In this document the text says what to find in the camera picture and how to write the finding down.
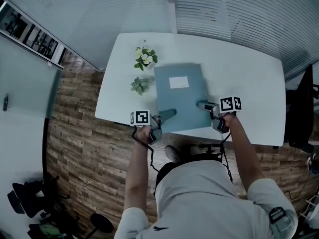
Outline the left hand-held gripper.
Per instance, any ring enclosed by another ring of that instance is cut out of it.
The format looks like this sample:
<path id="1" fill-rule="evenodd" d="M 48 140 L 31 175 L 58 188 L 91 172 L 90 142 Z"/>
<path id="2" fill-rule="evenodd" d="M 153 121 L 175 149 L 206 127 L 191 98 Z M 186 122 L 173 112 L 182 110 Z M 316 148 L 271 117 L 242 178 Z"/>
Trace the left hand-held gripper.
<path id="1" fill-rule="evenodd" d="M 159 115 L 152 116 L 149 110 L 134 111 L 130 114 L 130 126 L 150 126 L 150 144 L 154 144 L 162 137 L 161 123 L 176 115 L 176 109 L 161 111 Z"/>

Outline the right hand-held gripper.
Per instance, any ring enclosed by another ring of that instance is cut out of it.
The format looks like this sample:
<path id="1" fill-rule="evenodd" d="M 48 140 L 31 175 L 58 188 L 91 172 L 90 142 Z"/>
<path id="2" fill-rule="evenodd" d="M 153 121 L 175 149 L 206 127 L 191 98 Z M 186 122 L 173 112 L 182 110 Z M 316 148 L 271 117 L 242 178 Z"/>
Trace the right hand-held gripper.
<path id="1" fill-rule="evenodd" d="M 234 114 L 242 111 L 241 99 L 239 97 L 220 98 L 219 103 L 210 103 L 199 101 L 196 106 L 202 110 L 208 111 L 212 120 L 212 127 L 221 134 L 228 133 L 224 114 Z"/>

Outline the person's right hand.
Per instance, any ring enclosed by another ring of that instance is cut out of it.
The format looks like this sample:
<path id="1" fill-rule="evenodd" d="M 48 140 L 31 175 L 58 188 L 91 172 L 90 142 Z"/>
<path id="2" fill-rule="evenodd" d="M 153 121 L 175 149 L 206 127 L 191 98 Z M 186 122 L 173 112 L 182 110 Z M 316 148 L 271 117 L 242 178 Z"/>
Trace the person's right hand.
<path id="1" fill-rule="evenodd" d="M 225 121 L 227 127 L 231 127 L 233 122 L 237 120 L 237 116 L 233 113 L 223 113 L 221 114 L 221 118 Z"/>

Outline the person's left hand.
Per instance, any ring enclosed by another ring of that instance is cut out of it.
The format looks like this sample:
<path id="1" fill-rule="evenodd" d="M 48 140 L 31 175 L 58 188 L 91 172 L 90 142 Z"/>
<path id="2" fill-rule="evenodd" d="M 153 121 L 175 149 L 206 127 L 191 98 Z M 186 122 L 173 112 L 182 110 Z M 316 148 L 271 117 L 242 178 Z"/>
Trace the person's left hand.
<path id="1" fill-rule="evenodd" d="M 149 125 L 144 125 L 143 127 L 140 127 L 135 134 L 136 138 L 144 143 L 148 143 L 150 139 L 150 132 L 152 131 L 152 128 Z"/>

